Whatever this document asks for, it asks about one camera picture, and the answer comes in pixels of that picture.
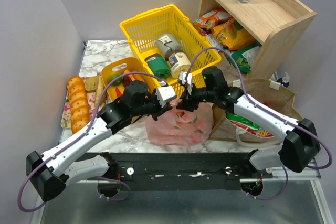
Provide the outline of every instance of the shelf board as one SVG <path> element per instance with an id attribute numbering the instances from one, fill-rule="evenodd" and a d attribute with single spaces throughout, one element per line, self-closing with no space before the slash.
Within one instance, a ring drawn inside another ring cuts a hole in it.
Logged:
<path id="1" fill-rule="evenodd" d="M 276 28 L 296 19 L 273 0 L 215 0 L 262 45 Z"/>

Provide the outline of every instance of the slice of bread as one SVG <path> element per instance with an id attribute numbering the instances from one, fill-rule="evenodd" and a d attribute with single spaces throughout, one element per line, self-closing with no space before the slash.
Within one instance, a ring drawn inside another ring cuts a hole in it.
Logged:
<path id="1" fill-rule="evenodd" d="M 86 92 L 88 93 L 95 92 L 98 87 L 98 81 L 99 81 L 98 76 L 92 76 L 88 78 L 84 83 Z"/>

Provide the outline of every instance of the yellow snack bag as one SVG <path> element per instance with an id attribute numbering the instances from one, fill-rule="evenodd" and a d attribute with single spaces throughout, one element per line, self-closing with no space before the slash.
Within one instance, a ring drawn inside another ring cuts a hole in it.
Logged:
<path id="1" fill-rule="evenodd" d="M 212 28 L 214 37 L 230 51 L 240 50 L 256 39 L 234 18 Z"/>

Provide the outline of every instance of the wooden shelf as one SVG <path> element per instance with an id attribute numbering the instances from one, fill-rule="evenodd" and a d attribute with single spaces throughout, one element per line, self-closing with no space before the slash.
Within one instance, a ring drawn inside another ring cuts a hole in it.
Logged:
<path id="1" fill-rule="evenodd" d="M 270 78 L 316 16 L 299 0 L 201 0 L 200 16 L 218 6 L 263 45 L 247 78 Z"/>
<path id="2" fill-rule="evenodd" d="M 295 18 L 273 0 L 216 0 L 263 45 L 276 28 Z"/>

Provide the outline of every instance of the bread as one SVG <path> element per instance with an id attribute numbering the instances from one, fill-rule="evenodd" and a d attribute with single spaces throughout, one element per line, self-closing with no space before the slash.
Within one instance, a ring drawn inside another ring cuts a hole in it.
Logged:
<path id="1" fill-rule="evenodd" d="M 97 91 L 96 91 L 96 99 L 94 101 L 94 106 L 97 107 L 99 106 L 100 104 L 98 104 L 98 101 L 99 101 L 99 98 L 101 96 L 101 93 L 103 92 L 104 90 L 104 83 L 103 83 L 103 79 L 101 77 L 101 75 L 99 74 L 98 75 L 98 86 L 97 86 Z M 106 99 L 106 92 L 105 94 L 103 95 L 103 98 L 101 99 L 101 101 L 105 100 Z"/>
<path id="2" fill-rule="evenodd" d="M 89 77 L 84 83 L 86 92 L 88 93 L 95 92 L 97 90 L 98 81 L 99 76 Z"/>
<path id="3" fill-rule="evenodd" d="M 90 122 L 88 96 L 84 82 L 79 76 L 71 77 L 67 87 L 71 111 L 71 130 L 75 134 Z"/>

